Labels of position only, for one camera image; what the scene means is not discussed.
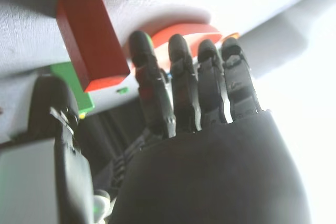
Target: green block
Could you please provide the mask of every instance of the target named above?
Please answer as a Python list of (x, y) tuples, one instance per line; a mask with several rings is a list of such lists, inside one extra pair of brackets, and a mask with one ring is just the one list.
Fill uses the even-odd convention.
[(51, 73), (63, 79), (72, 89), (77, 105), (79, 114), (86, 114), (93, 110), (95, 107), (89, 93), (83, 92), (79, 83), (77, 74), (71, 62), (59, 63), (50, 66)]

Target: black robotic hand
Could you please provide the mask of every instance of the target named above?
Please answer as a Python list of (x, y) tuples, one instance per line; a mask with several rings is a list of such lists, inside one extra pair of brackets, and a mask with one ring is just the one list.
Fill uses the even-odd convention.
[(134, 32), (130, 49), (159, 137), (129, 164), (109, 223), (310, 223), (298, 172), (235, 39), (222, 57), (211, 41), (200, 44), (198, 79), (185, 40), (170, 39), (174, 109), (150, 37)]

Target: metal linkage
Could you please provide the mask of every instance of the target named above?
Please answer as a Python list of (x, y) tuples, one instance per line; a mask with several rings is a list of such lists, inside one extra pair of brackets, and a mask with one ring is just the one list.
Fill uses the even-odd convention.
[(260, 112), (250, 68), (236, 39), (224, 41), (222, 59), (232, 119), (235, 121)]
[(135, 31), (130, 36), (129, 43), (146, 124), (155, 135), (173, 137), (176, 119), (152, 40), (146, 33)]
[(198, 102), (197, 79), (189, 46), (184, 38), (175, 34), (169, 40), (172, 92), (176, 132), (201, 130), (201, 110)]
[(222, 61), (211, 40), (204, 40), (200, 44), (198, 63), (198, 98), (202, 128), (232, 122)]

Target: orange object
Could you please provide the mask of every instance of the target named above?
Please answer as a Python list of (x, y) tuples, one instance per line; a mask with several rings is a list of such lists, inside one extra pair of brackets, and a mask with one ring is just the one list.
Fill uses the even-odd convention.
[(203, 40), (210, 39), (213, 43), (217, 43), (223, 38), (220, 31), (208, 24), (177, 24), (159, 31), (152, 36), (152, 41), (157, 62), (161, 68), (166, 70), (171, 65), (168, 55), (168, 41), (175, 34), (181, 34), (187, 41), (192, 57), (197, 56), (198, 46)]
[(130, 73), (103, 0), (58, 0), (56, 21), (83, 90), (119, 84)]

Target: red block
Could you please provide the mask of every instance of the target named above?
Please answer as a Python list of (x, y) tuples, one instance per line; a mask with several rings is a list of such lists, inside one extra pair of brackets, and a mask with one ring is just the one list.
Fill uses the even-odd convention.
[(56, 21), (83, 90), (113, 86), (129, 75), (103, 0), (58, 0)]

